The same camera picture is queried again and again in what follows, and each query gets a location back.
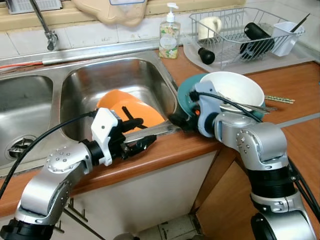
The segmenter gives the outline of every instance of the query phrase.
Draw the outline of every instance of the black knob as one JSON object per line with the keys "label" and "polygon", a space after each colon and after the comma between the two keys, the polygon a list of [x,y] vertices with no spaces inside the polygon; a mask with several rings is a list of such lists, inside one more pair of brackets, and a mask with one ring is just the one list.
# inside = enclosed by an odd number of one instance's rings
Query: black knob
{"label": "black knob", "polygon": [[201,47],[198,50],[198,54],[200,55],[202,62],[207,65],[212,64],[216,58],[215,54],[212,51],[209,51],[204,47]]}

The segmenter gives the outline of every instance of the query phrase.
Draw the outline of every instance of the teal plate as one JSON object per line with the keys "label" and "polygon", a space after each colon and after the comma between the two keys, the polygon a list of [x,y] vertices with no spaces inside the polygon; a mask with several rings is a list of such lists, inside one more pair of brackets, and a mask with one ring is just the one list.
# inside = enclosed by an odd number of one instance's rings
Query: teal plate
{"label": "teal plate", "polygon": [[[177,98],[178,98],[179,105],[184,110],[184,112],[189,116],[195,115],[192,109],[194,109],[194,107],[197,105],[196,102],[191,101],[189,97],[189,92],[192,89],[192,87],[196,83],[199,83],[200,80],[207,74],[208,73],[202,73],[202,74],[191,76],[187,78],[178,88]],[[264,117],[264,114],[261,112],[253,111],[252,113],[259,119],[262,119]]]}

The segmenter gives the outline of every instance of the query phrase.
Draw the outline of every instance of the sink basin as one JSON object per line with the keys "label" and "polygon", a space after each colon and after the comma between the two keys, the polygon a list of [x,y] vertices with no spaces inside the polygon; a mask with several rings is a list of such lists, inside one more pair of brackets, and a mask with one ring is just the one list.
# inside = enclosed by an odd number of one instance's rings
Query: sink basin
{"label": "sink basin", "polygon": [[0,80],[0,167],[48,129],[53,82],[31,75]]}
{"label": "sink basin", "polygon": [[[62,85],[60,121],[96,108],[99,99],[113,89],[127,92],[156,109],[166,120],[177,106],[175,92],[149,61],[124,58],[83,66],[71,72]],[[63,129],[76,141],[91,138],[92,119],[86,118]]]}

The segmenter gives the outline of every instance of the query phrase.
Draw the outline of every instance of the sink drain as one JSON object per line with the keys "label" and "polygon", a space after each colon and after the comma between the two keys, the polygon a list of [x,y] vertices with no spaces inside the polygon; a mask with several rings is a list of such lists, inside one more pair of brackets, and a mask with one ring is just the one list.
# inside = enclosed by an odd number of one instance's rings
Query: sink drain
{"label": "sink drain", "polygon": [[35,139],[35,136],[25,135],[12,141],[5,150],[7,159],[15,161]]}

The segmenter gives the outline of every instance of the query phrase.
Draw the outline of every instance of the pump dispenser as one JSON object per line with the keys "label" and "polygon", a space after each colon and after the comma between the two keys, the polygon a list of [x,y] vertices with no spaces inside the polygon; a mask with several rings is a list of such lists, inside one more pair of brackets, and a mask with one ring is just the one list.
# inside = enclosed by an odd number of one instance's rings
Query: pump dispenser
{"label": "pump dispenser", "polygon": [[166,4],[170,12],[166,15],[166,21],[160,24],[159,56],[161,58],[176,59],[178,57],[178,44],[180,36],[180,23],[175,21],[173,9],[179,7],[174,2]]}

